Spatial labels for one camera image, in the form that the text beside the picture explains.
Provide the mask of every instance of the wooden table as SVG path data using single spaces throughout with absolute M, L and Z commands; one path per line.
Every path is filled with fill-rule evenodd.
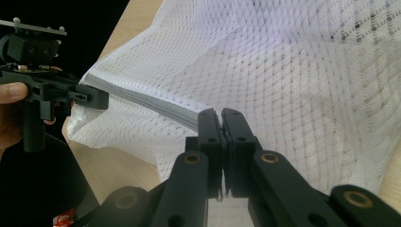
M 149 27 L 161 3 L 162 0 L 131 0 L 101 56 L 110 53 Z M 122 186 L 133 185 L 150 190 L 159 183 L 156 166 L 126 152 L 115 148 L 87 148 L 72 141 L 69 144 L 100 203 Z M 391 160 L 380 192 L 380 197 L 401 213 L 400 174 L 401 143 Z

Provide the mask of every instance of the white laundry bag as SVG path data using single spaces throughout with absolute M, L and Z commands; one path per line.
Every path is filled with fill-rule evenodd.
M 165 180 L 197 114 L 228 107 L 313 187 L 377 193 L 401 139 L 400 29 L 396 0 L 165 0 L 84 76 L 111 106 L 77 106 L 68 134 Z

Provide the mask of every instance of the human hand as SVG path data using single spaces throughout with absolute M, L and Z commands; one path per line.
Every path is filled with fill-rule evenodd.
M 28 94 L 21 83 L 0 85 L 0 157 L 4 150 L 18 143 L 22 137 L 22 103 Z

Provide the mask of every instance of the white mesh bag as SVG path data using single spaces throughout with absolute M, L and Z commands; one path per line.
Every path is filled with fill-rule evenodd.
M 111 107 L 77 107 L 69 136 L 154 163 L 164 180 L 197 113 L 228 107 L 313 187 L 377 193 L 401 138 L 400 14 L 396 0 L 165 0 L 85 75 Z M 211 226 L 248 225 L 227 206 Z

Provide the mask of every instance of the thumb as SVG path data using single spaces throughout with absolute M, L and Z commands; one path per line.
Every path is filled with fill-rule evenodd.
M 0 104 L 17 102 L 27 96 L 27 87 L 22 82 L 0 85 Z

